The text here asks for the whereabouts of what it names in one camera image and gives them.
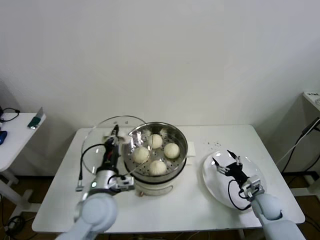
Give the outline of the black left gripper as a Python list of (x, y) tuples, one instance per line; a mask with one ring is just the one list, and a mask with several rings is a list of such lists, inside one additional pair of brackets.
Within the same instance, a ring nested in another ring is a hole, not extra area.
[(110, 170), (115, 173), (118, 173), (118, 158), (119, 158), (119, 125), (116, 124), (111, 131), (111, 143), (106, 143), (105, 146), (105, 153), (102, 159), (102, 170)]

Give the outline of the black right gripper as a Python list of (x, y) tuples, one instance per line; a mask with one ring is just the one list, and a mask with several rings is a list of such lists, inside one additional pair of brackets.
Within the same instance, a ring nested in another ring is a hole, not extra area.
[(229, 164), (228, 166), (221, 166), (213, 157), (213, 163), (216, 166), (216, 170), (226, 175), (227, 177), (233, 177), (237, 182), (238, 186), (241, 187), (247, 180), (248, 176), (243, 172), (243, 164), (240, 156), (236, 155), (234, 152), (227, 150), (228, 154), (231, 158), (235, 160), (235, 162)]

